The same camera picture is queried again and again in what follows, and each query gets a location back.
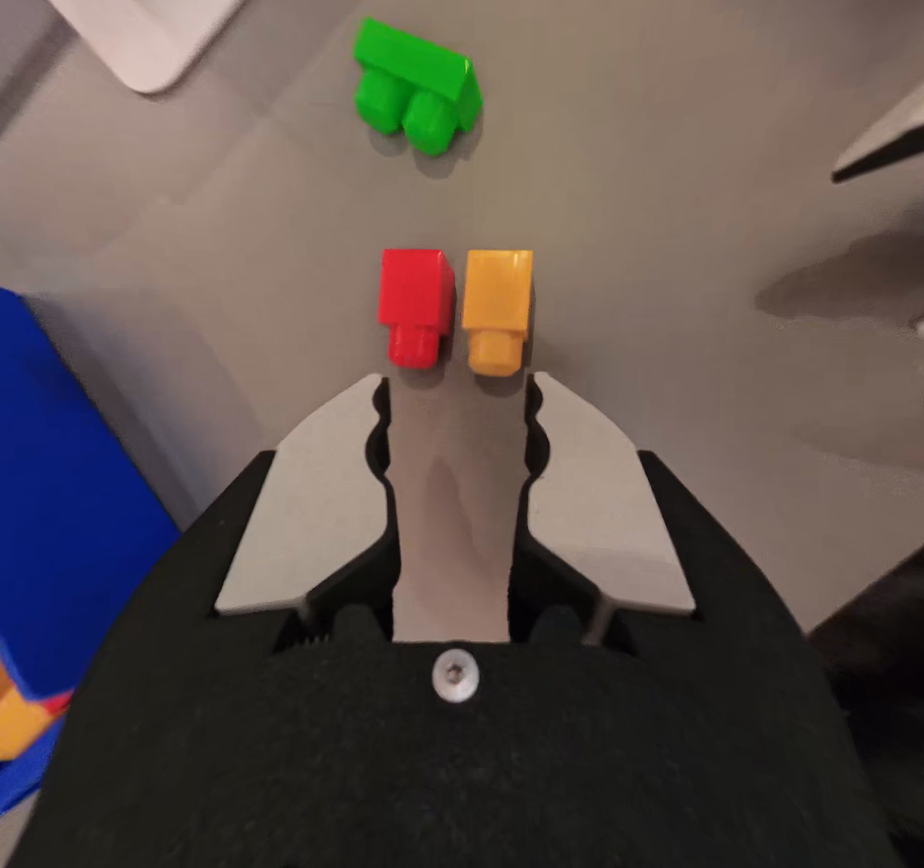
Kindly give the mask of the red one-stud toy block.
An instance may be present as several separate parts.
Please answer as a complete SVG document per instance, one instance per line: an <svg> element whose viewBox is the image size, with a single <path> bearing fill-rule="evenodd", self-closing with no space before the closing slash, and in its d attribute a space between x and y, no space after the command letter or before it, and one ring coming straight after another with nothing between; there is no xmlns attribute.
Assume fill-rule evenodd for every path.
<svg viewBox="0 0 924 868"><path fill-rule="evenodd" d="M399 368L430 370L454 324L455 273L438 249L385 249L378 321L388 329L387 355Z"/></svg>

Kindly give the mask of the blue plastic bin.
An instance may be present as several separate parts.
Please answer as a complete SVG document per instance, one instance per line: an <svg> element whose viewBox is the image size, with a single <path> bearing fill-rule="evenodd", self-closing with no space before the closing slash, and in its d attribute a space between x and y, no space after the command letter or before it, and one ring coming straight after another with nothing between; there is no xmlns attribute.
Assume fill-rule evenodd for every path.
<svg viewBox="0 0 924 868"><path fill-rule="evenodd" d="M1 650L77 686L179 538L25 300L1 291ZM2 815L40 787L62 718L2 763Z"/></svg>

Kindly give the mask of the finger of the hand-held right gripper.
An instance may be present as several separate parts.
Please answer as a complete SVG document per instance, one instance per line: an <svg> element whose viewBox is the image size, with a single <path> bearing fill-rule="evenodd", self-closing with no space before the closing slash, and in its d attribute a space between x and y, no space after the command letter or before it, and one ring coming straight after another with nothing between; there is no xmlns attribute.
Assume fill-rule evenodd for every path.
<svg viewBox="0 0 924 868"><path fill-rule="evenodd" d="M831 181L850 181L922 154L923 85L919 85L841 153Z"/></svg>

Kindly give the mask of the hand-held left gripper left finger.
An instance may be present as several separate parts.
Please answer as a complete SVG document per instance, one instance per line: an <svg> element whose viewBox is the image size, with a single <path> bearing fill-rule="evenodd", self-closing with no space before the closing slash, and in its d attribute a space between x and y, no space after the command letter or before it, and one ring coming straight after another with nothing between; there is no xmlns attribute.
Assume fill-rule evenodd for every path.
<svg viewBox="0 0 924 868"><path fill-rule="evenodd" d="M281 440L215 601L219 615L283 609L321 635L342 608L360 605L393 639L401 556L386 477L389 394L386 377L367 375Z"/></svg>

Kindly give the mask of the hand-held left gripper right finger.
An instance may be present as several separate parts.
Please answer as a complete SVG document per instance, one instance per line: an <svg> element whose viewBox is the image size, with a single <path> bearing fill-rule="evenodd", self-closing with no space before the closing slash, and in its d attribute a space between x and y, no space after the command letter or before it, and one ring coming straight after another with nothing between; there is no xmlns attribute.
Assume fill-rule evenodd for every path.
<svg viewBox="0 0 924 868"><path fill-rule="evenodd" d="M547 608L584 632L600 606L689 618L696 603L637 447L547 372L526 381L525 465L509 578L509 634Z"/></svg>

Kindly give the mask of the green two-stud toy block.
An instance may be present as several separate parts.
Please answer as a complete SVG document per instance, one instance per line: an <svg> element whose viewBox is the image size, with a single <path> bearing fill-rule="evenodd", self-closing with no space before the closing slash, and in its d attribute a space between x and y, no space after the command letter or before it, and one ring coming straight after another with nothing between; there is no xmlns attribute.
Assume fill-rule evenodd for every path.
<svg viewBox="0 0 924 868"><path fill-rule="evenodd" d="M483 102L468 56L366 18L354 58L361 69L354 104L376 132L402 133L418 152L438 157L457 133L473 130Z"/></svg>

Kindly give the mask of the person's dark clothing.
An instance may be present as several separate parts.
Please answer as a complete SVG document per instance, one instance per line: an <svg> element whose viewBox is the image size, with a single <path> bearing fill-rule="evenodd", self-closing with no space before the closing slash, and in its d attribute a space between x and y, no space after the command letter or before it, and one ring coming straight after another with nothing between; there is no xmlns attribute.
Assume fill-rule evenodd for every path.
<svg viewBox="0 0 924 868"><path fill-rule="evenodd" d="M847 719L889 835L923 865L923 549L872 583L809 640Z"/></svg>

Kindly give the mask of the yellow one-stud toy block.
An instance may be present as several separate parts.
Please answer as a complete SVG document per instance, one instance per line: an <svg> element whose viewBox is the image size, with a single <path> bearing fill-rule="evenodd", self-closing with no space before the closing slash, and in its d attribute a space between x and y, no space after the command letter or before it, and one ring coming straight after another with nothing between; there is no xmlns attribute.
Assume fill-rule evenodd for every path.
<svg viewBox="0 0 924 868"><path fill-rule="evenodd" d="M532 301L532 250L469 250L462 328L468 366L492 378L523 364Z"/></svg>

